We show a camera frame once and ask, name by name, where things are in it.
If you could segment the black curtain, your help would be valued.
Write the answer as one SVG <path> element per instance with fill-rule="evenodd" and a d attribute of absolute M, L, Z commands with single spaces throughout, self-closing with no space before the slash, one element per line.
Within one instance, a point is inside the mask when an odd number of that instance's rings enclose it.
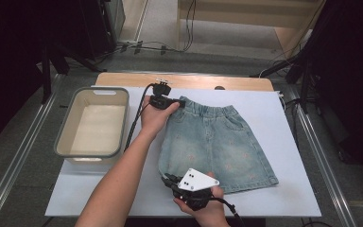
<path fill-rule="evenodd" d="M 317 90 L 347 132 L 340 146 L 363 165 L 363 0 L 326 0 L 313 38 Z"/>
<path fill-rule="evenodd" d="M 99 0 L 0 0 L 0 133 L 43 90 L 41 41 L 92 63 L 87 18 L 98 6 Z"/>

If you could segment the beige plastic basket grey rim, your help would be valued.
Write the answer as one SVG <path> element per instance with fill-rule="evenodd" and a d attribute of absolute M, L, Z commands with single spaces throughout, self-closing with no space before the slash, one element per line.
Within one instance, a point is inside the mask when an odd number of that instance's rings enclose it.
<path fill-rule="evenodd" d="M 55 153 L 74 164 L 110 163 L 125 143 L 129 100 L 124 88 L 78 89 L 60 127 Z"/>

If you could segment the grey cabinet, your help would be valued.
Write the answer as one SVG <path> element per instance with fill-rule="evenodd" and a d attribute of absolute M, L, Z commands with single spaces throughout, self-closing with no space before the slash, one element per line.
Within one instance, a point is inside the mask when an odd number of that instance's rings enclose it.
<path fill-rule="evenodd" d="M 116 44 L 126 20 L 123 0 L 102 0 L 102 3 L 105 26 L 111 41 Z"/>

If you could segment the light wooden desk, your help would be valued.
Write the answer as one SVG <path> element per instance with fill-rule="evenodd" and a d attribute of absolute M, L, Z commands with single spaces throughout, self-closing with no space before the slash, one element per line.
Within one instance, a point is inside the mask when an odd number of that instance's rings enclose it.
<path fill-rule="evenodd" d="M 198 0 L 195 19 L 274 28 L 287 58 L 313 28 L 326 0 Z"/>

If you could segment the aluminium floor rail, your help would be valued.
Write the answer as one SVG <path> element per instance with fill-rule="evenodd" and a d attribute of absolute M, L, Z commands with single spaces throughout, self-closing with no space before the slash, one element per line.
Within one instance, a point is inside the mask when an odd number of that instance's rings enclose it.
<path fill-rule="evenodd" d="M 53 106 L 64 78 L 65 75 L 63 74 L 57 74 L 55 77 L 53 77 L 51 82 L 51 94 L 48 96 L 44 104 L 39 105 L 38 111 L 34 116 L 20 147 L 18 147 L 9 164 L 9 167 L 0 180 L 0 211 L 7 200 L 11 188 L 16 182 L 18 175 L 21 172 L 24 163 L 26 162 L 26 158 L 43 126 L 44 120 Z"/>
<path fill-rule="evenodd" d="M 337 177 L 328 162 L 328 159 L 324 153 L 324 149 L 314 130 L 310 116 L 304 112 L 302 106 L 298 107 L 298 117 L 303 127 L 303 131 L 307 137 L 307 141 L 314 153 L 320 174 L 325 182 L 332 203 L 335 206 L 335 210 L 342 227 L 357 227 L 357 223 L 351 212 L 349 204 L 346 201 L 346 198 L 337 182 Z"/>

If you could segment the black metal stand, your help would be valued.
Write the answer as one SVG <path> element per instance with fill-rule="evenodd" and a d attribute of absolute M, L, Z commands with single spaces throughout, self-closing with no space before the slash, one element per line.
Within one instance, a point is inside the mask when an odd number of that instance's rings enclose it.
<path fill-rule="evenodd" d="M 299 79 L 302 80 L 298 103 L 302 107 L 302 110 L 307 114 L 308 93 L 310 88 L 310 78 L 312 76 L 312 62 L 306 58 L 302 52 L 299 52 L 293 57 L 281 60 L 279 63 L 262 70 L 260 73 L 252 75 L 252 77 L 259 79 L 266 78 L 286 67 L 289 67 L 289 71 L 285 76 L 287 83 L 293 84 Z"/>
<path fill-rule="evenodd" d="M 65 60 L 65 56 L 67 56 L 93 72 L 106 72 L 106 69 L 93 65 L 78 55 L 76 52 L 61 44 L 51 43 L 49 41 L 41 41 L 41 53 L 43 75 L 42 104 L 45 104 L 52 95 L 50 63 L 53 63 L 54 67 L 60 74 L 67 74 L 70 70 L 68 63 Z"/>

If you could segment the person's right hand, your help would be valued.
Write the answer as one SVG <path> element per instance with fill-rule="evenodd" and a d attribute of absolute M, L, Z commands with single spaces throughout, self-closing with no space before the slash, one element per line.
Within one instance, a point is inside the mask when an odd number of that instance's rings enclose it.
<path fill-rule="evenodd" d="M 191 215 L 200 227 L 230 227 L 225 217 L 224 205 L 219 201 L 209 201 L 205 208 L 198 211 L 193 211 L 178 198 L 174 202 L 182 212 Z"/>

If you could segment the white table mat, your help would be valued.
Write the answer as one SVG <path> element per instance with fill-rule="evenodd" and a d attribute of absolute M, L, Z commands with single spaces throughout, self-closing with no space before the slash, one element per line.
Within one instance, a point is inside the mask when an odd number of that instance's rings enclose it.
<path fill-rule="evenodd" d="M 208 106 L 234 106 L 251 127 L 279 180 L 272 187 L 227 195 L 242 217 L 319 217 L 319 205 L 275 92 L 200 90 L 173 88 L 170 96 L 186 96 Z M 164 135 L 152 143 L 134 204 L 132 217 L 184 218 L 158 172 L 158 157 Z M 108 165 L 74 165 L 65 161 L 47 205 L 48 217 L 80 214 Z"/>

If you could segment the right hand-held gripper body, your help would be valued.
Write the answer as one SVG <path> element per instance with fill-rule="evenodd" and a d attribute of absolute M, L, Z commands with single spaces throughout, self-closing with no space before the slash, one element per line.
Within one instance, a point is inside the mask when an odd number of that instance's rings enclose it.
<path fill-rule="evenodd" d="M 189 168 L 183 177 L 171 184 L 171 189 L 175 198 L 182 200 L 193 211 L 198 211 L 214 197 L 211 188 L 218 185 L 219 180 Z"/>

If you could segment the blue denim shorts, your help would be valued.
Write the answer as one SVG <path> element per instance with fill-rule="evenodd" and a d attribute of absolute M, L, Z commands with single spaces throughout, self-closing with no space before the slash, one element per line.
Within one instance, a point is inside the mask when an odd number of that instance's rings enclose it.
<path fill-rule="evenodd" d="M 215 174 L 226 194 L 279 183 L 251 127 L 234 106 L 211 107 L 187 97 L 168 118 L 158 169 L 183 176 L 188 169 Z"/>

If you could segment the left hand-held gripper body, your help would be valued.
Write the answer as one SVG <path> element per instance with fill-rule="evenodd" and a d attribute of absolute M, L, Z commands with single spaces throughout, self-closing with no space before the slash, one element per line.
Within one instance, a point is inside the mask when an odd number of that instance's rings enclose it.
<path fill-rule="evenodd" d="M 167 97 L 170 91 L 168 81 L 159 79 L 158 83 L 153 85 L 153 95 L 149 99 L 149 104 L 160 110 L 167 109 L 171 104 L 171 100 Z"/>

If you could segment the person's left hand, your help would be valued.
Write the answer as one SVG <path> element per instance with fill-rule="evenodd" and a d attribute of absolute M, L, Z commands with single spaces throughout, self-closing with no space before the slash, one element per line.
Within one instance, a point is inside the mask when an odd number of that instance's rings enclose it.
<path fill-rule="evenodd" d="M 150 104 L 142 111 L 142 129 L 143 134 L 155 136 L 164 126 L 167 118 L 176 112 L 180 107 L 178 102 L 172 103 L 164 110 L 157 109 Z"/>

